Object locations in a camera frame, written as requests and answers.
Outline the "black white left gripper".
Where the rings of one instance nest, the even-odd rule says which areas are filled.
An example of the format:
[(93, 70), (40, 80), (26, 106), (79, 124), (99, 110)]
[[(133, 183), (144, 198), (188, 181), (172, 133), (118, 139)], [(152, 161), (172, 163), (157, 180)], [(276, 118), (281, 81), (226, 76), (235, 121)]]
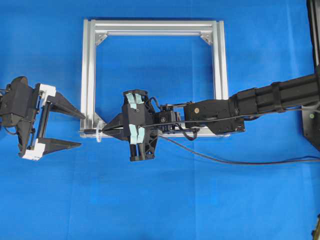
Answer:
[(73, 106), (61, 93), (56, 92), (52, 85), (38, 83), (34, 88), (28, 84), (25, 76), (19, 76), (6, 86), (4, 95), (0, 97), (0, 118), (3, 128), (15, 128), (12, 135), (18, 137), (19, 157), (38, 161), (43, 155), (81, 146), (81, 143), (55, 138), (43, 138), (31, 141), (34, 134), (34, 123), (39, 111), (38, 99), (51, 103), (50, 111), (85, 119), (85, 115)]

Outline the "black taped right gripper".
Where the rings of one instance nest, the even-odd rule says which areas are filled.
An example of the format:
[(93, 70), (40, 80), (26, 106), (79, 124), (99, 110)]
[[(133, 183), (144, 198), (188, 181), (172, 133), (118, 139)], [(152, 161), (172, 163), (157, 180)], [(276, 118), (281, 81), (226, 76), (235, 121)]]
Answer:
[(130, 161), (144, 161), (155, 158), (158, 131), (154, 123), (155, 109), (145, 90), (135, 89), (123, 92), (122, 113), (102, 128), (102, 133), (123, 141), (127, 138)]

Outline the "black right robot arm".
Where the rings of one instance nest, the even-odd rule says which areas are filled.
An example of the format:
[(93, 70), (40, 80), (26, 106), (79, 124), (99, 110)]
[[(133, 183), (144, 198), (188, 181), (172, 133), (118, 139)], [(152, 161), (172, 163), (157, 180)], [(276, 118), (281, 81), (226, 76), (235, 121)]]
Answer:
[(240, 133), (245, 130), (245, 121), (317, 103), (320, 74), (243, 90), (225, 100), (159, 104), (155, 97), (140, 89), (125, 91), (123, 97), (121, 113), (99, 132), (127, 141), (130, 161), (136, 162), (155, 158), (160, 134), (178, 132), (194, 141), (204, 127), (215, 135)]

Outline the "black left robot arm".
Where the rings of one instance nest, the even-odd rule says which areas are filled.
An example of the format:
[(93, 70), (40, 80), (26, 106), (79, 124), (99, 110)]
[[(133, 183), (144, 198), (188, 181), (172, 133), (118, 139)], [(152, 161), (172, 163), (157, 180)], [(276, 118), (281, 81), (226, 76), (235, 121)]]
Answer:
[(25, 76), (14, 78), (0, 91), (0, 126), (17, 136), (20, 158), (38, 161), (47, 154), (81, 146), (78, 142), (45, 137), (51, 112), (85, 118), (55, 86), (38, 83), (31, 87)]

